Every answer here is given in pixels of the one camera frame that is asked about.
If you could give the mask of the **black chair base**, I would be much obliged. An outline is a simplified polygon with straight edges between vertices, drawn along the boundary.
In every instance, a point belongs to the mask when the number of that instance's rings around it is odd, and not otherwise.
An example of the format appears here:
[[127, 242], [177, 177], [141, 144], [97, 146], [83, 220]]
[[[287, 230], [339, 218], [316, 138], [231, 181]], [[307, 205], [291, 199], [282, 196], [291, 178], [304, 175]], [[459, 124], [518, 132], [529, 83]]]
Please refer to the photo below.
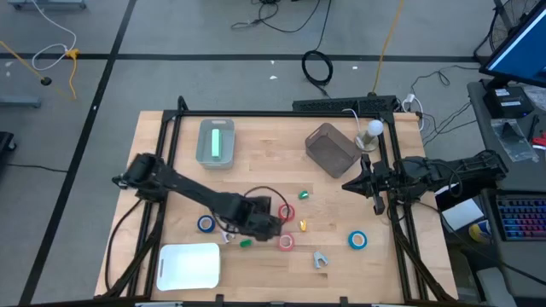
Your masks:
[[14, 134], [6, 131], [0, 131], [0, 154], [12, 152], [17, 148], [14, 140]]

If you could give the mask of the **black table frame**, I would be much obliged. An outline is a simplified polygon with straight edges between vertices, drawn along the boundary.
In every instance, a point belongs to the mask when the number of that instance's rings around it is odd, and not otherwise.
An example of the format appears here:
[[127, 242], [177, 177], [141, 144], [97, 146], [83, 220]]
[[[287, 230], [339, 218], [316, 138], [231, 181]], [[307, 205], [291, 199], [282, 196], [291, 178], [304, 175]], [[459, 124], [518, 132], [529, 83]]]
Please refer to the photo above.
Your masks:
[[[200, 122], [230, 118], [235, 123], [235, 162], [228, 170], [207, 170], [195, 159]], [[348, 136], [356, 121], [347, 113], [296, 113], [290, 111], [165, 110], [140, 113], [131, 154], [162, 147], [176, 169], [185, 176], [218, 191], [268, 194], [274, 206], [287, 200], [297, 220], [305, 220], [302, 232], [296, 222], [287, 230], [294, 249], [282, 252], [277, 240], [254, 242], [250, 247], [225, 244], [218, 233], [204, 234], [196, 226], [204, 206], [177, 194], [163, 205], [145, 206], [131, 189], [122, 191], [114, 215], [118, 234], [105, 257], [103, 271], [112, 278], [130, 265], [140, 231], [152, 230], [154, 218], [163, 217], [156, 244], [122, 291], [96, 286], [96, 296], [122, 302], [129, 299], [201, 303], [222, 295], [226, 304], [283, 302], [286, 304], [336, 304], [347, 298], [352, 304], [401, 304], [405, 299], [432, 298], [421, 275], [404, 251], [397, 247], [392, 221], [377, 216], [373, 202], [346, 192], [343, 182], [360, 171], [353, 165], [341, 178], [332, 178], [305, 153], [305, 139], [319, 125], [330, 123]], [[307, 199], [299, 193], [306, 190]], [[353, 250], [352, 231], [361, 230], [368, 244]], [[167, 244], [211, 242], [220, 248], [220, 279], [212, 289], [162, 292], [156, 286], [160, 248]], [[313, 253], [321, 252], [328, 265], [316, 269]]]

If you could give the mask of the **red tape roll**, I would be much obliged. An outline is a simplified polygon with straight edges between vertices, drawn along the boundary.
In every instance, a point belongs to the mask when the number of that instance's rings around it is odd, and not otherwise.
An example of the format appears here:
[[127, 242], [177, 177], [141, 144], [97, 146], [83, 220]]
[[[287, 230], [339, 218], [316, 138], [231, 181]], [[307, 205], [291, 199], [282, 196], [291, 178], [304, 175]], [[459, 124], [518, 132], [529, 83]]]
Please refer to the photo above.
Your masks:
[[295, 218], [295, 209], [290, 204], [284, 204], [278, 208], [278, 217], [284, 222], [290, 222]]

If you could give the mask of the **bulb lamp with brass base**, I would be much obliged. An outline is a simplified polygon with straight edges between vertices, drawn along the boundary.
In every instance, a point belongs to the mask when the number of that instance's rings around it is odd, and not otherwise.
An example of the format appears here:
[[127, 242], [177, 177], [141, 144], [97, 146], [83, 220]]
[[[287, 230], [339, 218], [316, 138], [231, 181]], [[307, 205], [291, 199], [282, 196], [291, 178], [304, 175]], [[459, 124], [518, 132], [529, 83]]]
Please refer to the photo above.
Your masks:
[[379, 136], [382, 133], [383, 123], [378, 119], [371, 120], [366, 130], [358, 132], [355, 143], [364, 152], [375, 151], [379, 147]]

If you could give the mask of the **brown plastic bin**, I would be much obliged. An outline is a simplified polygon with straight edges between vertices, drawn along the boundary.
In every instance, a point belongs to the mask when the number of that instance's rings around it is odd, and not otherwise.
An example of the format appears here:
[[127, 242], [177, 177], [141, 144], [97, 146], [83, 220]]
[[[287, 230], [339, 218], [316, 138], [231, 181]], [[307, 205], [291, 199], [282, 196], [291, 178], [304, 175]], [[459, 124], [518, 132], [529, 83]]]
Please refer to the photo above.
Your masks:
[[355, 143], [330, 123], [323, 123], [305, 139], [305, 151], [333, 178], [341, 177], [361, 156]]

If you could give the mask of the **white paper sheet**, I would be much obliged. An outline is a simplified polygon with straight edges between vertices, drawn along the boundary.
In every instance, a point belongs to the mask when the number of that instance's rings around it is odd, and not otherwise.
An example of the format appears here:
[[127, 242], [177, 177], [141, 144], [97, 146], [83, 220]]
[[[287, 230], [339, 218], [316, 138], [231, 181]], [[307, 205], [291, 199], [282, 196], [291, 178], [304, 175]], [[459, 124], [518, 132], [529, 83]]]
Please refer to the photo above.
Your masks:
[[484, 213], [473, 199], [468, 199], [442, 211], [442, 215], [450, 226], [450, 230], [456, 231], [481, 219]]

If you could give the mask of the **backlit keyboard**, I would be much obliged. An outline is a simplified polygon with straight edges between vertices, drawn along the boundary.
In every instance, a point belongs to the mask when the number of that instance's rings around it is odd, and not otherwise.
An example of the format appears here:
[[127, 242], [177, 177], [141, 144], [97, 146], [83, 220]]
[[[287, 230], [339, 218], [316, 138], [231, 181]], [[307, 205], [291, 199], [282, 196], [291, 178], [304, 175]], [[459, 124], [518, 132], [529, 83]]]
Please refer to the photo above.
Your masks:
[[546, 195], [497, 195], [492, 209], [503, 240], [546, 240]]

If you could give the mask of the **grey plastic bin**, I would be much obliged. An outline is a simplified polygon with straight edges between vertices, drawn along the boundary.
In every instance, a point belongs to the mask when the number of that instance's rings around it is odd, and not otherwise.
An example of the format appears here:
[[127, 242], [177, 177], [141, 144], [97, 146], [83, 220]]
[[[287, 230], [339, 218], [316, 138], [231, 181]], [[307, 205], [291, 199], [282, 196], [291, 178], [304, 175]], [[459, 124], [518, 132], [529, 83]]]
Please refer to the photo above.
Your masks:
[[[220, 159], [211, 156], [212, 129], [220, 129], [222, 154]], [[195, 158], [206, 169], [230, 169], [234, 163], [235, 124], [231, 119], [204, 119], [200, 123]]]

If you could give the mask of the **black floor fan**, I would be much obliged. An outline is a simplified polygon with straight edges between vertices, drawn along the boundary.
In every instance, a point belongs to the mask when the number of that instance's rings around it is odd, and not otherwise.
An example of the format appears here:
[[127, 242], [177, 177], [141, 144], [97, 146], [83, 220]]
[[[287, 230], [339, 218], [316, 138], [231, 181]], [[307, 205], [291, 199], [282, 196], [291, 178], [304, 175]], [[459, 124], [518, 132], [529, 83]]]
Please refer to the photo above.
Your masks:
[[491, 50], [495, 51], [531, 13], [541, 0], [493, 0], [494, 17], [488, 34]]

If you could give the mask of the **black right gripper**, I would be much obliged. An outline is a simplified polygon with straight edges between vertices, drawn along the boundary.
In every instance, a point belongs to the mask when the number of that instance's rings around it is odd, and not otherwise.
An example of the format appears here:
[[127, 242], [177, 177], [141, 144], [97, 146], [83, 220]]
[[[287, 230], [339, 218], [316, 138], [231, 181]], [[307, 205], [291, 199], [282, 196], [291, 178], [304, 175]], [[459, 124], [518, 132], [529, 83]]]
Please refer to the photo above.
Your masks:
[[386, 209], [386, 205], [380, 196], [380, 192], [386, 192], [392, 188], [393, 170], [382, 161], [372, 164], [367, 153], [362, 154], [360, 166], [362, 168], [361, 173], [351, 181], [344, 183], [342, 189], [360, 194], [366, 198], [372, 198], [375, 215], [381, 215]]

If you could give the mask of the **grey floor bar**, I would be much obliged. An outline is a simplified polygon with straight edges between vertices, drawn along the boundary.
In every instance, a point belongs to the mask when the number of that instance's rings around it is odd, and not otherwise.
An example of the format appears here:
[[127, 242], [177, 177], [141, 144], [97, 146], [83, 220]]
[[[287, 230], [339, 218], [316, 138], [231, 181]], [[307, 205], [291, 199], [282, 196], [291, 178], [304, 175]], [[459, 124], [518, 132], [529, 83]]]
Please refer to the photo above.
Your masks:
[[41, 101], [37, 96], [0, 96], [0, 107], [40, 108]]

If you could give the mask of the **dark blue tape roll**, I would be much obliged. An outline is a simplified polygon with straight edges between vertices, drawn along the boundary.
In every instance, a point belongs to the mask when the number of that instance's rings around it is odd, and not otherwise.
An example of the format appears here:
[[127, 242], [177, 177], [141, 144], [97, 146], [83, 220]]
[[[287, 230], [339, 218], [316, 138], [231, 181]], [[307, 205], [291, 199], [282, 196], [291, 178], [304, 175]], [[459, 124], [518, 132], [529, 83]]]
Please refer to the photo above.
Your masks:
[[210, 215], [203, 215], [197, 221], [197, 228], [202, 233], [211, 233], [216, 228], [216, 221]]

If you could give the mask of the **white plug adapter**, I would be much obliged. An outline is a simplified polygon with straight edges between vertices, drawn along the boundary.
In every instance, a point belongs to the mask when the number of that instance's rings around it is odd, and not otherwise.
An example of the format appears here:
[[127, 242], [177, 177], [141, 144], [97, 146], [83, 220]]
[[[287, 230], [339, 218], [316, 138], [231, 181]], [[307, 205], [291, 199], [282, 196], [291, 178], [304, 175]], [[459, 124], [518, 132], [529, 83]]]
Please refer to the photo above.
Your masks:
[[406, 96], [406, 98], [402, 101], [401, 107], [402, 107], [402, 109], [403, 109], [403, 111], [405, 113], [409, 113], [410, 112], [410, 107], [414, 102], [416, 102], [417, 106], [418, 106], [417, 116], [420, 118], [419, 131], [422, 131], [423, 128], [424, 128], [424, 121], [422, 119], [423, 106], [422, 106], [421, 102], [419, 101], [419, 99], [414, 94], [409, 93]]

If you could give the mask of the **yellow and blue item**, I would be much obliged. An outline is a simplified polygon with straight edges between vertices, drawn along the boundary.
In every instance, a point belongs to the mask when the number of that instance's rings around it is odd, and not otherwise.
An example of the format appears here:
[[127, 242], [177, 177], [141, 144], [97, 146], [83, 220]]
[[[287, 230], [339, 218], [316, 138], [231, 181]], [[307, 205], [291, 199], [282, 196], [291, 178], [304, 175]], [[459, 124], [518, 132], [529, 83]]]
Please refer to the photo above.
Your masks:
[[480, 244], [491, 244], [492, 234], [488, 220], [473, 223], [468, 227], [470, 237]]

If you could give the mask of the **light blue tape roll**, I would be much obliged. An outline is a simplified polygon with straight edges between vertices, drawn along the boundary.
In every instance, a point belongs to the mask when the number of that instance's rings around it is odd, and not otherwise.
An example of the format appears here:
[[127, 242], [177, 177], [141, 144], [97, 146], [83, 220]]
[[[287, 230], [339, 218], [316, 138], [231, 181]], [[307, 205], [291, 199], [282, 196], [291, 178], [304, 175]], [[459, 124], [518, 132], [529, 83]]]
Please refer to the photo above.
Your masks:
[[348, 236], [348, 244], [353, 250], [362, 250], [368, 244], [366, 234], [361, 230], [352, 231]]

